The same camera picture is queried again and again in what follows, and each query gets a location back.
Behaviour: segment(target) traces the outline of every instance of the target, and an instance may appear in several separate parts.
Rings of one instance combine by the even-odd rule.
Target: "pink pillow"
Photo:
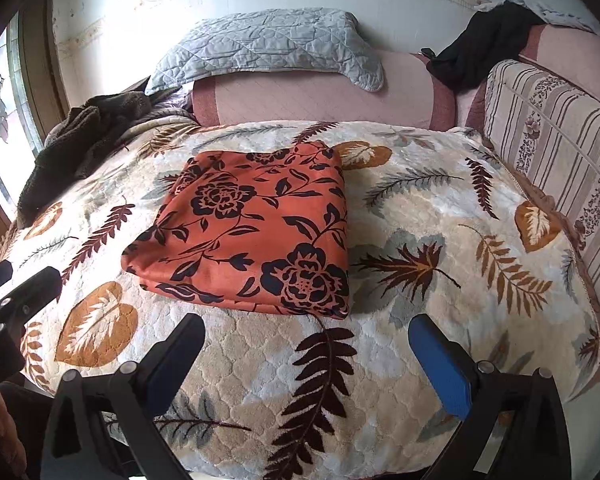
[[[600,36],[577,28],[535,25],[520,53],[600,101]]]
[[[193,109],[203,126],[275,120],[371,121],[445,131],[456,122],[453,92],[427,59],[379,50],[385,84],[366,92],[321,72],[239,72],[196,81]]]

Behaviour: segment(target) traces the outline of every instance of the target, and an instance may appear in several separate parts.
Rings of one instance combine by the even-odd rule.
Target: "gray quilted pillow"
[[[379,57],[350,12],[270,9],[203,20],[160,60],[147,95],[229,72],[339,72],[369,92],[382,88]]]

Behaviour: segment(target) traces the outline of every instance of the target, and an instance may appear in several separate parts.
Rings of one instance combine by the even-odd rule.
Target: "blue gripper pad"
[[[471,410],[472,390],[478,378],[474,361],[458,344],[449,341],[426,314],[411,319],[409,344],[444,409],[465,420]]]

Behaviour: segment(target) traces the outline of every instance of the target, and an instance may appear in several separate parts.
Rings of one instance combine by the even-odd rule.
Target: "folded cloth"
[[[152,103],[177,89],[151,97],[123,92],[92,97],[71,108],[46,136],[45,147],[18,200],[18,227],[30,227],[38,213],[72,183],[88,177],[109,156],[118,138],[151,111]]]
[[[322,142],[190,159],[122,255],[145,290],[268,314],[349,313],[341,161]]]
[[[489,12],[476,12],[466,29],[427,70],[454,92],[476,88],[503,59],[517,59],[532,25],[544,21],[526,7],[504,2]]]

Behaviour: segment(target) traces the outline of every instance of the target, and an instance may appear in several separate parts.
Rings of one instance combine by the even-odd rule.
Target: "white wall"
[[[539,0],[593,20],[579,0]],[[271,7],[350,10],[376,46],[441,50],[472,11],[449,0],[54,0],[54,33],[70,104],[119,91],[148,75],[197,20]]]

